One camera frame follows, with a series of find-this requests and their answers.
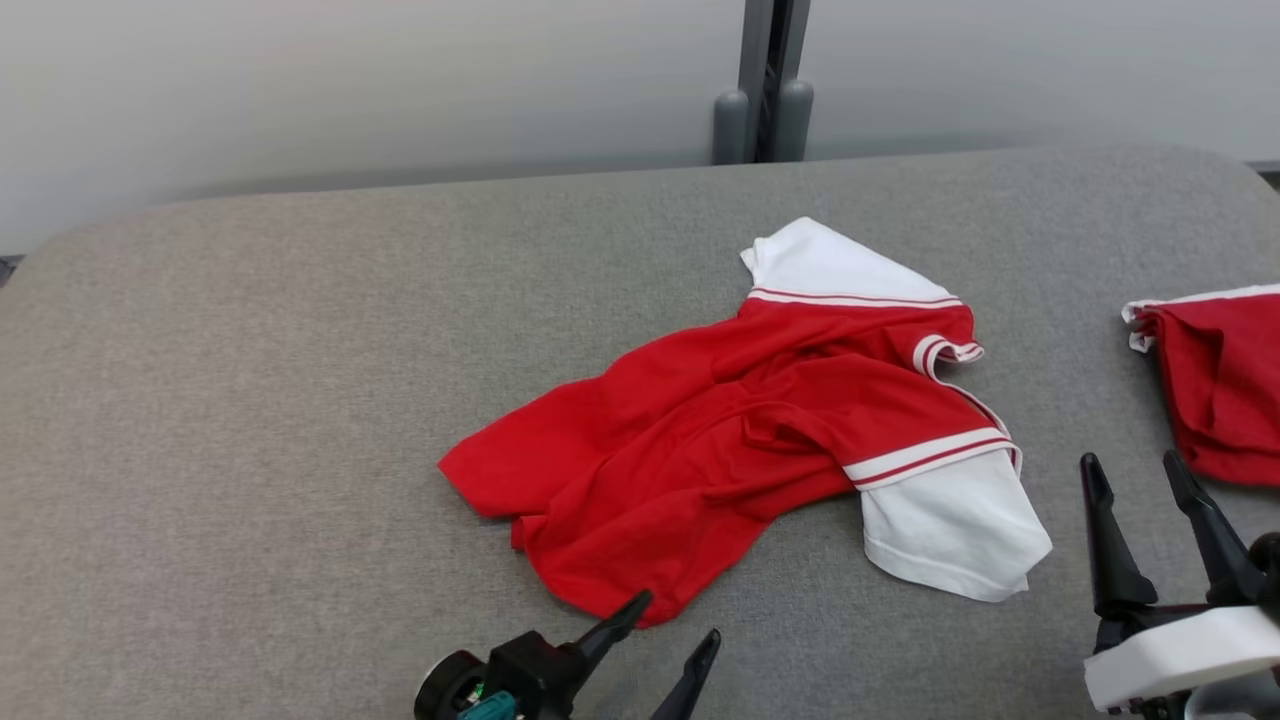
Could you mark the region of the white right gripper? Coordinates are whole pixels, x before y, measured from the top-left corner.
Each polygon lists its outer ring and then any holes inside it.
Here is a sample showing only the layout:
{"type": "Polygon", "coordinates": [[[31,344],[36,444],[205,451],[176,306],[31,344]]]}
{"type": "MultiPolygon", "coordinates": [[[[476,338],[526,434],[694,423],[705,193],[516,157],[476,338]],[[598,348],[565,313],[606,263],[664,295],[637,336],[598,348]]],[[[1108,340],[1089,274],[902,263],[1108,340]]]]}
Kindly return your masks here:
{"type": "MultiPolygon", "coordinates": [[[[1220,506],[1175,450],[1164,454],[1175,505],[1190,523],[1215,607],[1260,605],[1267,575],[1249,557],[1220,506]]],[[[1094,614],[1115,619],[1158,602],[1114,514],[1115,495],[1096,454],[1080,457],[1094,614]]],[[[1211,609],[1138,633],[1084,661],[1098,711],[1166,700],[1172,719],[1275,719],[1279,629],[1262,609],[1211,609]]]]}

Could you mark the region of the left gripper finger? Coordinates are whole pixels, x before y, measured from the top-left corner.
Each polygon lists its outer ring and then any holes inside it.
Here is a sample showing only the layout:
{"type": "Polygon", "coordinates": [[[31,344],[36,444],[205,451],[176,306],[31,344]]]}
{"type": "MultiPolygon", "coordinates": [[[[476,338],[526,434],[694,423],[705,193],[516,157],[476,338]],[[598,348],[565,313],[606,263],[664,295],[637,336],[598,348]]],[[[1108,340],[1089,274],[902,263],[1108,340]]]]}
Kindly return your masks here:
{"type": "Polygon", "coordinates": [[[636,629],[653,601],[653,593],[644,589],[608,618],[600,620],[579,639],[568,643],[568,653],[575,659],[571,693],[579,693],[598,670],[605,656],[636,629]]]}
{"type": "Polygon", "coordinates": [[[680,679],[652,715],[653,720],[689,720],[721,650],[722,635],[712,628],[686,657],[680,679]]]}

